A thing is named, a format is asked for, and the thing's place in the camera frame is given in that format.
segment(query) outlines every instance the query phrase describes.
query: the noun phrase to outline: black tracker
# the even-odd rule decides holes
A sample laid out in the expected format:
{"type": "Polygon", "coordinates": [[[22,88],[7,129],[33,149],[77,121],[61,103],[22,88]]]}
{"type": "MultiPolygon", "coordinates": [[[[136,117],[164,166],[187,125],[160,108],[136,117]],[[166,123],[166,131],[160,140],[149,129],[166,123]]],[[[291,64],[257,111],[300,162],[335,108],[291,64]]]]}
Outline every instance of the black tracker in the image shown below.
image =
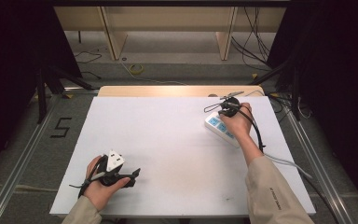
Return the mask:
{"type": "Polygon", "coordinates": [[[229,118],[233,117],[241,109],[240,101],[235,97],[227,98],[222,104],[222,109],[219,110],[219,115],[223,114],[229,118]]]}
{"type": "Polygon", "coordinates": [[[110,172],[106,172],[108,158],[106,155],[103,155],[102,158],[103,158],[103,160],[101,161],[100,165],[98,166],[97,174],[101,173],[101,172],[105,172],[105,175],[103,175],[102,177],[99,178],[103,185],[105,185],[107,187],[112,186],[112,185],[116,184],[119,179],[122,179],[125,177],[129,177],[131,180],[123,188],[129,188],[129,187],[133,187],[135,185],[135,182],[136,182],[135,178],[141,172],[141,168],[132,172],[132,175],[120,175],[118,173],[123,165],[118,166],[117,168],[115,168],[114,170],[112,170],[110,172]]]}
{"type": "Polygon", "coordinates": [[[78,194],[78,198],[80,198],[80,196],[82,196],[84,194],[84,192],[86,191],[86,189],[89,187],[89,185],[91,184],[92,181],[95,180],[100,180],[100,182],[104,185],[104,186],[112,186],[114,184],[116,184],[118,182],[118,180],[125,178],[125,177],[129,177],[130,181],[123,187],[123,188],[130,188],[133,187],[135,185],[135,178],[138,177],[139,173],[141,172],[141,168],[137,169],[136,171],[132,172],[131,175],[121,175],[118,172],[120,171],[121,167],[123,166],[123,164],[119,165],[118,167],[116,167],[115,169],[111,170],[111,171],[107,171],[107,164],[108,164],[109,158],[107,155],[103,155],[95,164],[95,166],[92,168],[91,173],[89,174],[88,178],[84,180],[84,183],[81,186],[73,186],[70,185],[71,187],[80,189],[79,194],[78,194]]]}

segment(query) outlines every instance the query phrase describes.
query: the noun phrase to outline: sleeve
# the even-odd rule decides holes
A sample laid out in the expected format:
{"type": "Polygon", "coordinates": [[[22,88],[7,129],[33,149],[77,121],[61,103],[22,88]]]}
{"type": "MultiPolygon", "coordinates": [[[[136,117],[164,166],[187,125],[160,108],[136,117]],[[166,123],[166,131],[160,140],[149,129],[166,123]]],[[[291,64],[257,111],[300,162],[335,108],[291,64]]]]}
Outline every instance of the sleeve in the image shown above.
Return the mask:
{"type": "Polygon", "coordinates": [[[313,223],[286,179],[266,157],[254,159],[246,176],[252,224],[313,223]]]}
{"type": "Polygon", "coordinates": [[[97,208],[92,204],[89,198],[81,196],[74,207],[69,212],[68,216],[63,220],[62,224],[69,223],[87,223],[97,224],[102,220],[101,215],[98,213],[97,208]]]}

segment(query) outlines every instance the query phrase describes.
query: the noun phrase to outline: white tabletop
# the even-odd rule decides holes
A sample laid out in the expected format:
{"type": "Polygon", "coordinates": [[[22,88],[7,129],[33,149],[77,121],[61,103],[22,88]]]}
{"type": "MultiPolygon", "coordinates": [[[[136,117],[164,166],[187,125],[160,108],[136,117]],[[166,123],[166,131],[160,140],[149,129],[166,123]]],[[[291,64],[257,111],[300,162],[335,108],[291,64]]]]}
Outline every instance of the white tabletop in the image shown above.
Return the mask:
{"type": "MultiPolygon", "coordinates": [[[[293,161],[267,97],[251,103],[265,151],[293,161]]],[[[239,148],[204,126],[211,97],[96,97],[50,210],[65,216],[85,170],[110,149],[125,159],[121,174],[141,168],[133,188],[119,190],[102,211],[111,217],[246,217],[247,167],[239,148]]],[[[256,140],[254,130],[251,136],[256,140]]],[[[309,214],[315,210],[296,168],[276,164],[309,214]]]]}

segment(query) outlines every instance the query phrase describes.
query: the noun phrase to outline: metal bar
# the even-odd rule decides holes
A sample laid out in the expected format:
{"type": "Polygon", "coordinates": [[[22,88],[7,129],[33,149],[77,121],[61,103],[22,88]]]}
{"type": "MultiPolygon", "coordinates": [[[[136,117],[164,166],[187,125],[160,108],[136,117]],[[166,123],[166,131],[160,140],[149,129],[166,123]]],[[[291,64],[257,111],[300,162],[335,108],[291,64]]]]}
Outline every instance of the metal bar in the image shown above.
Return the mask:
{"type": "Polygon", "coordinates": [[[315,175],[324,191],[325,197],[337,216],[337,220],[342,224],[353,223],[345,203],[341,200],[338,191],[334,187],[329,175],[325,171],[324,166],[317,153],[315,152],[315,149],[313,148],[312,143],[310,142],[310,139],[308,138],[301,122],[297,121],[292,113],[289,113],[288,117],[293,129],[295,130],[298,140],[300,141],[300,144],[310,161],[310,165],[312,166],[312,169],[315,172],[315,175]]]}
{"type": "Polygon", "coordinates": [[[40,123],[48,112],[46,105],[45,81],[43,80],[42,69],[36,74],[36,84],[37,102],[39,103],[39,120],[37,121],[37,123],[40,123]]]}
{"type": "Polygon", "coordinates": [[[3,215],[5,208],[8,204],[8,201],[10,200],[11,195],[14,192],[14,189],[19,183],[22,174],[24,173],[24,170],[28,164],[28,161],[31,159],[32,155],[34,154],[34,150],[36,149],[43,132],[46,130],[47,124],[49,123],[51,118],[51,114],[54,111],[56,104],[59,102],[59,99],[60,97],[57,95],[53,95],[53,97],[50,99],[48,113],[46,114],[43,121],[40,124],[37,124],[33,135],[28,141],[27,146],[23,150],[13,171],[11,172],[6,183],[2,187],[0,191],[0,217],[3,215]]]}
{"type": "Polygon", "coordinates": [[[99,90],[96,91],[86,91],[83,88],[65,88],[65,90],[63,91],[62,94],[94,94],[94,95],[98,95],[98,92],[100,92],[99,90]]]}
{"type": "MultiPolygon", "coordinates": [[[[23,4],[35,1],[21,0],[23,4]]],[[[55,7],[309,7],[317,0],[39,0],[37,4],[55,7]]]]}

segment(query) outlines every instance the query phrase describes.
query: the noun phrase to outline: hand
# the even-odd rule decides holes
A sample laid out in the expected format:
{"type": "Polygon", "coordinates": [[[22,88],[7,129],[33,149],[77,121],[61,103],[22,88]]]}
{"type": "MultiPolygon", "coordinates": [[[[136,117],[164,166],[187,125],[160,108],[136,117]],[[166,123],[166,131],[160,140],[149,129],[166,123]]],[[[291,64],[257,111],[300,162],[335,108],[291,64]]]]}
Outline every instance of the hand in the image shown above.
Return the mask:
{"type": "MultiPolygon", "coordinates": [[[[249,118],[253,118],[251,113],[252,108],[249,103],[242,103],[241,111],[249,118]]],[[[225,115],[220,115],[220,119],[226,124],[228,131],[234,134],[236,138],[249,135],[249,132],[251,131],[251,122],[239,112],[237,112],[237,114],[235,114],[232,118],[229,118],[225,115]]]]}
{"type": "MultiPolygon", "coordinates": [[[[86,178],[89,177],[92,168],[95,166],[95,164],[100,158],[101,156],[98,156],[89,163],[89,166],[87,166],[86,178]]],[[[130,179],[128,177],[122,178],[118,180],[116,184],[110,187],[104,186],[98,180],[92,181],[89,184],[89,187],[84,192],[84,196],[89,198],[89,200],[92,202],[92,204],[94,204],[94,206],[97,208],[98,211],[101,211],[106,207],[110,197],[114,193],[116,193],[116,191],[123,188],[129,181],[130,179]]]]}

